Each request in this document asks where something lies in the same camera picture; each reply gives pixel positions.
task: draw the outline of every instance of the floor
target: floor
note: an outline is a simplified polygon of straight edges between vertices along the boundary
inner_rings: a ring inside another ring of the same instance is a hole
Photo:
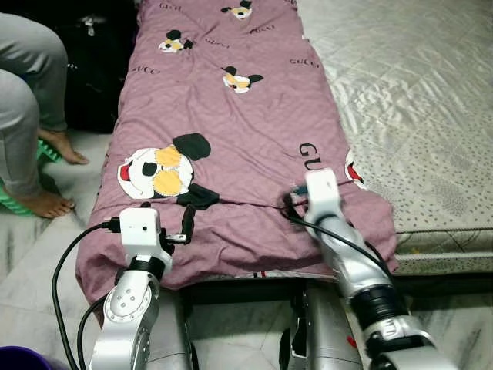
[[[84,229],[99,187],[99,169],[109,136],[74,133],[88,166],[48,163],[42,172],[55,179],[75,212],[54,221],[15,216],[0,208],[0,345],[21,345],[65,361],[52,308],[52,272],[66,246]],[[75,252],[59,279],[59,297],[72,346],[87,304],[74,276]],[[439,348],[461,369],[493,365],[493,302],[490,294],[421,299],[413,312],[437,339]],[[289,325],[287,302],[197,306],[189,329],[202,370],[278,369],[282,331]],[[86,329],[89,360],[99,333],[91,318]]]

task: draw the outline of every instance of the black ear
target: black ear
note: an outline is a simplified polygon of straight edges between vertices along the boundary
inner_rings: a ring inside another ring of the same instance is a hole
[[[248,76],[248,79],[250,80],[250,83],[254,83],[259,82],[261,79],[263,79],[263,77],[261,75],[251,75]]]
[[[250,9],[250,5],[252,5],[252,2],[248,2],[246,0],[242,0],[240,3],[240,6],[243,6],[244,8]]]
[[[177,29],[172,29],[168,33],[166,33],[166,37],[170,40],[177,40],[180,37],[182,37],[182,33],[178,31]]]
[[[196,183],[188,186],[188,193],[181,194],[176,198],[176,203],[186,207],[188,204],[195,206],[197,210],[206,210],[207,207],[219,202],[219,194],[201,187]]]
[[[191,160],[206,158],[210,154],[210,144],[199,133],[189,133],[173,139],[173,145],[184,156]]]
[[[190,40],[186,40],[186,42],[183,44],[184,49],[191,49],[192,46],[193,46],[193,42],[191,42]]]
[[[229,66],[226,68],[223,68],[226,72],[228,72],[230,75],[235,76],[236,75],[236,68]]]

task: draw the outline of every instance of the red patch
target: red patch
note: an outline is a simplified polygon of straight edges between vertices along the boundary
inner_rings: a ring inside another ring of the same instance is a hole
[[[130,168],[130,163],[120,168],[120,177],[122,178],[123,181],[130,181],[129,168]]]
[[[354,340],[353,337],[350,337],[348,335],[346,339],[347,339],[347,343],[349,343],[351,347],[357,348],[356,341]]]
[[[349,173],[349,176],[351,176],[351,179],[359,180],[359,181],[363,182],[363,178],[360,175],[358,175],[357,172],[354,170],[353,164],[350,164],[349,166],[347,166],[347,172]]]

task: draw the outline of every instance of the gray pants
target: gray pants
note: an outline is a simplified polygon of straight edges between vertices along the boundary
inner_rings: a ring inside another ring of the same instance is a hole
[[[58,36],[28,19],[0,13],[0,179],[7,190],[41,190],[37,131],[66,129],[67,55]]]

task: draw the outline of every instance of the quilted mattress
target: quilted mattress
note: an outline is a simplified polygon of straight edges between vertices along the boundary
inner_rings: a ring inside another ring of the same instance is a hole
[[[493,271],[490,0],[303,0],[369,190],[394,205],[397,274]]]

